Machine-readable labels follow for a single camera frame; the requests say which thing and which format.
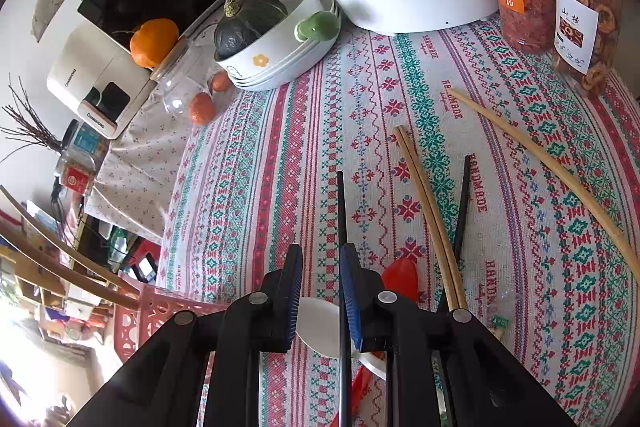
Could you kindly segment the wrapped disposable chopsticks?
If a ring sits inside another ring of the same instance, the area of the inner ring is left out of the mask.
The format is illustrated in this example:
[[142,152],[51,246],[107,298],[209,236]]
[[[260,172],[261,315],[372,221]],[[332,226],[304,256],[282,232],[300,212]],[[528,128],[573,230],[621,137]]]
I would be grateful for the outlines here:
[[509,328],[509,325],[510,320],[506,317],[503,317],[502,315],[493,315],[488,321],[487,328],[498,340],[502,340],[506,330]]

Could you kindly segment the jar of dried hawthorn slices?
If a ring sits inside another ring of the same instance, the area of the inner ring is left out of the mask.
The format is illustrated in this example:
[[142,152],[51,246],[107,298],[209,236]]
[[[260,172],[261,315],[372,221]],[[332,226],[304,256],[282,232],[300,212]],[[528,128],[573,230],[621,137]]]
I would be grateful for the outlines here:
[[620,38],[623,0],[555,0],[554,67],[600,93]]

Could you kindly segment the white plastic spoon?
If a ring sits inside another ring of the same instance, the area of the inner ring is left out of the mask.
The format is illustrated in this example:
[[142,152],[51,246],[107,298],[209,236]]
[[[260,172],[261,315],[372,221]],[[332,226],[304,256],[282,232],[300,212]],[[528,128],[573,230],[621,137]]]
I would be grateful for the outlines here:
[[[302,297],[299,299],[296,335],[312,351],[330,359],[340,357],[340,307],[329,301]],[[373,353],[361,353],[352,343],[352,361],[359,362],[383,381],[385,362]]]

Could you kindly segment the red plastic spoon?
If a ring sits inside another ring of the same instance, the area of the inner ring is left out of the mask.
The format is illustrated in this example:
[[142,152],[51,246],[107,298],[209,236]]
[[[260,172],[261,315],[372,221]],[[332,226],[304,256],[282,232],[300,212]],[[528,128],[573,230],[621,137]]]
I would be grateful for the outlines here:
[[[407,258],[396,259],[382,273],[384,287],[388,291],[404,296],[412,301],[418,300],[418,272],[413,261]],[[366,394],[373,373],[365,366],[360,366],[352,382],[352,415],[356,415],[362,397]]]

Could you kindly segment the white air fryer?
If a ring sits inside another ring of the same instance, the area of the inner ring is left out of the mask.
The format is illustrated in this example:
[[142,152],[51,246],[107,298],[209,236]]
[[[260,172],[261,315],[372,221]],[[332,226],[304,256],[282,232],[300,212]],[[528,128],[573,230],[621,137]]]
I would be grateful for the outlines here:
[[90,23],[70,33],[47,77],[55,98],[109,140],[124,132],[155,87],[147,69]]

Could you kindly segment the dark green pumpkin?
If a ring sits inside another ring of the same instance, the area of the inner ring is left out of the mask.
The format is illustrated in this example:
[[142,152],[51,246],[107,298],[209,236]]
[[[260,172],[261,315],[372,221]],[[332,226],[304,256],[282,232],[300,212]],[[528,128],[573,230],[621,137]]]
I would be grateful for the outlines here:
[[235,56],[287,16],[280,0],[224,0],[224,16],[214,31],[216,60]]

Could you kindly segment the bamboo chopstick pair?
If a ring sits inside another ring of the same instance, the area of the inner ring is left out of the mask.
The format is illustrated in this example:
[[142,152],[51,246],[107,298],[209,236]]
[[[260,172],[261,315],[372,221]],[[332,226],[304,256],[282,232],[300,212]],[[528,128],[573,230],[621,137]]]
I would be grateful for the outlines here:
[[452,251],[449,237],[439,213],[436,198],[431,190],[430,182],[422,168],[421,161],[416,150],[411,144],[409,135],[402,126],[394,129],[397,142],[404,154],[412,183],[418,191],[423,216],[426,220],[428,231],[432,234],[432,242],[435,248],[436,259],[439,266],[442,287],[444,288],[448,308],[450,311],[468,309],[466,303],[462,276],[458,269],[454,252]]

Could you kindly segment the white ceramic casserole dish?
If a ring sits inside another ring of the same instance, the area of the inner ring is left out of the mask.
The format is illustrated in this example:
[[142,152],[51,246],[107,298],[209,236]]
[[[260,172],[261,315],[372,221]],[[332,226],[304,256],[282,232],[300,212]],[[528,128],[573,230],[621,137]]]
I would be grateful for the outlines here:
[[[279,0],[288,16],[247,48],[216,63],[232,83],[245,91],[269,91],[295,80],[314,67],[334,45],[342,21],[335,0]],[[318,14],[331,14],[334,31],[326,40],[299,40],[297,29]]]

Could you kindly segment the pink plastic basket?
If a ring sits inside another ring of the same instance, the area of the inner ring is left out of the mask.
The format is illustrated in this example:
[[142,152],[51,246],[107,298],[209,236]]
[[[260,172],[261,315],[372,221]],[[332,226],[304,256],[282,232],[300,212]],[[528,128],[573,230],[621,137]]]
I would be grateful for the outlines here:
[[206,315],[228,308],[227,303],[201,303],[178,291],[145,284],[128,275],[124,275],[124,280],[139,291],[139,309],[114,308],[114,349],[122,363],[176,313],[186,310]]

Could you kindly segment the orange tangerine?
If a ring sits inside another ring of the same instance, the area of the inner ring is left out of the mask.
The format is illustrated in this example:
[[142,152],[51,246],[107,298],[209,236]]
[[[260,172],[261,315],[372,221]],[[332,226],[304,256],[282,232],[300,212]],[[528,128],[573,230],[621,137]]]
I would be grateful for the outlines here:
[[179,39],[179,28],[168,18],[143,23],[129,43],[134,62],[144,68],[155,68],[163,61]]

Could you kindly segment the patterned tablecloth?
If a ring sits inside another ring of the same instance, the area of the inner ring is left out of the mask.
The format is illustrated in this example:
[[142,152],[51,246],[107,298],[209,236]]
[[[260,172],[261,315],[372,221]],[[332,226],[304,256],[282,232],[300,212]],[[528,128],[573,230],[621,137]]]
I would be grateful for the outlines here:
[[160,285],[202,301],[254,291],[304,252],[302,291],[337,297],[337,173],[348,237],[363,265],[414,262],[419,301],[442,283],[394,129],[408,132],[442,221],[457,224],[470,310],[510,320],[502,340],[581,426],[614,421],[639,378],[639,289],[608,234],[521,144],[475,112],[527,133],[639,242],[639,105],[623,81],[579,91],[545,55],[514,51],[498,20],[385,37],[347,26],[310,72],[239,91],[183,153],[160,257]]

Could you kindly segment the black chopstick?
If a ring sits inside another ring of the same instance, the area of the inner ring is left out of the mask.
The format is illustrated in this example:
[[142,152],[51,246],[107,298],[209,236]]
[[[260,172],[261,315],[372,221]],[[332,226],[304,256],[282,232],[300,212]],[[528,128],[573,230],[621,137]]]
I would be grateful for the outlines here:
[[463,165],[462,189],[460,194],[459,210],[457,217],[456,233],[454,233],[454,243],[452,244],[452,252],[456,261],[461,258],[461,251],[464,239],[466,215],[468,214],[470,180],[471,180],[471,159],[470,155],[466,155]]
[[338,274],[340,274],[340,410],[338,411],[338,425],[350,427],[352,414],[350,413],[350,388],[352,387],[352,351],[350,351],[350,334],[348,317],[345,306],[342,248],[347,243],[347,225],[345,210],[345,193],[343,173],[337,173],[337,217],[338,217]]

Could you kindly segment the white floral cloth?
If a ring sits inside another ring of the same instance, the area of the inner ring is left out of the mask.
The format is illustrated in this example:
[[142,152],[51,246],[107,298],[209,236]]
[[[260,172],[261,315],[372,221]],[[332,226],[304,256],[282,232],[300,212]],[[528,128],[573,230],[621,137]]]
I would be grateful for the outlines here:
[[[221,14],[222,9],[211,12],[187,39],[213,46]],[[190,121],[165,114],[149,97],[111,142],[85,203],[86,213],[160,245],[192,127]]]

